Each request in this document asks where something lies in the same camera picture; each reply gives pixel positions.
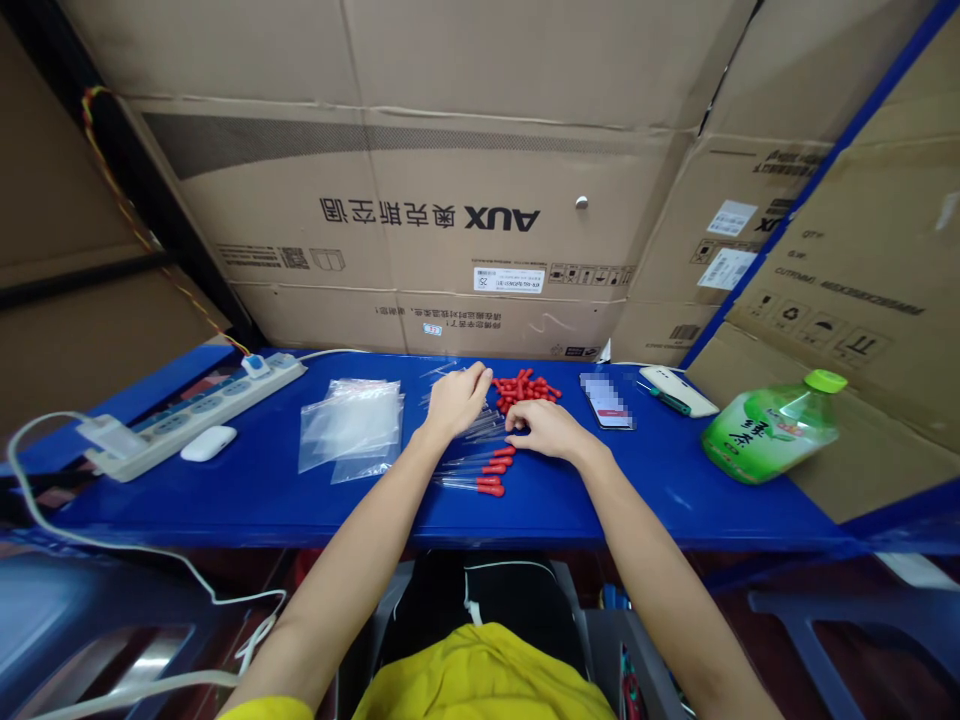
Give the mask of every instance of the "yellow and red wire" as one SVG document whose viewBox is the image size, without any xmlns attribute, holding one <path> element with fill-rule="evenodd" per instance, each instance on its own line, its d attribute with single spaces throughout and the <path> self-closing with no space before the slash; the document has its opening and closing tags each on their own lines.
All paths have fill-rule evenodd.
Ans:
<svg viewBox="0 0 960 720">
<path fill-rule="evenodd" d="M 120 186 L 117 184 L 116 178 L 113 176 L 113 171 L 110 170 L 110 166 L 107 164 L 107 159 L 103 156 L 103 153 L 100 151 L 100 146 L 97 144 L 96 135 L 93 133 L 93 112 L 90 109 L 93 101 L 101 93 L 110 93 L 110 88 L 103 85 L 96 85 L 91 88 L 87 88 L 83 93 L 83 131 L 87 136 L 87 140 L 90 142 L 90 147 L 93 148 L 93 152 L 97 157 L 97 163 L 100 165 L 100 172 L 103 173 L 103 177 L 107 181 L 107 185 L 110 187 L 110 192 L 113 193 L 113 198 L 117 203 L 117 207 L 120 208 L 120 212 L 123 214 L 123 217 L 126 219 L 127 224 L 130 226 L 130 230 L 133 232 L 137 240 L 140 241 L 140 244 L 143 245 L 143 249 L 147 253 L 156 252 L 153 245 L 147 240 L 143 233 L 140 231 L 140 226 L 137 224 L 137 221 L 134 219 L 131 214 L 131 204 L 127 199 L 127 196 L 123 194 L 123 191 L 120 189 Z M 207 312 L 207 309 L 200 304 L 196 296 L 190 292 L 187 288 L 181 285 L 173 273 L 170 272 L 169 268 L 161 267 L 160 270 L 163 271 L 163 274 L 167 276 L 167 279 L 173 284 L 173 286 L 182 292 L 190 300 L 190 303 L 203 314 L 204 320 L 206 320 L 214 330 L 217 331 L 217 334 L 220 335 L 224 340 L 229 342 L 245 356 L 249 356 L 252 353 L 247 350 L 242 344 L 234 340 L 232 337 L 227 335 L 226 332 L 217 324 L 216 320 L 210 317 L 210 313 Z"/>
</svg>

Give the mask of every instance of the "hand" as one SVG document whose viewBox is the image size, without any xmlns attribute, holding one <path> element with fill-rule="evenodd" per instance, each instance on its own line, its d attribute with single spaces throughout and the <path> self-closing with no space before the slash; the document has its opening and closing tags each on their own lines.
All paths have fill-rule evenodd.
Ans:
<svg viewBox="0 0 960 720">
<path fill-rule="evenodd" d="M 511 435 L 507 442 L 518 450 L 536 450 L 576 464 L 592 453 L 606 449 L 596 437 L 583 429 L 573 415 L 556 403 L 525 400 L 507 413 L 507 432 L 530 428 L 529 435 Z"/>
<path fill-rule="evenodd" d="M 433 385 L 430 410 L 423 427 L 450 442 L 477 419 L 493 380 L 493 370 L 475 362 L 467 370 L 452 372 Z"/>
</svg>

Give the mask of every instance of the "bottle label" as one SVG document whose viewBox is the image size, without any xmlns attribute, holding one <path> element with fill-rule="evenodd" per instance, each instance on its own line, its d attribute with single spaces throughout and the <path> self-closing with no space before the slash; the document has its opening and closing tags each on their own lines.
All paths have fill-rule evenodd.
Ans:
<svg viewBox="0 0 960 720">
<path fill-rule="evenodd" d="M 711 459 L 730 475 L 756 485 L 772 480 L 814 453 L 806 425 L 766 407 L 750 393 L 734 400 L 704 434 Z"/>
</svg>

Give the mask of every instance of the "yellow shirt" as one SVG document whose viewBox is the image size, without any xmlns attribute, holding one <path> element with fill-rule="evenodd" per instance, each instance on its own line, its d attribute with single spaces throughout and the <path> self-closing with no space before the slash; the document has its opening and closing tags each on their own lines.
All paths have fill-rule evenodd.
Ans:
<svg viewBox="0 0 960 720">
<path fill-rule="evenodd" d="M 497 623 L 464 625 L 416 655 L 380 669 L 354 720 L 524 718 L 609 720 L 600 689 Z M 311 720 L 300 700 L 261 698 L 222 720 Z"/>
</svg>

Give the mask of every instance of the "smartphone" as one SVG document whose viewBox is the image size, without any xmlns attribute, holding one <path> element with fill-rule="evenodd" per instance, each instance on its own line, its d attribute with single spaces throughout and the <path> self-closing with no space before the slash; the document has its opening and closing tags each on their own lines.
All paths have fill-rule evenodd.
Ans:
<svg viewBox="0 0 960 720">
<path fill-rule="evenodd" d="M 604 430 L 636 430 L 637 424 L 605 373 L 580 373 L 580 387 Z"/>
</svg>

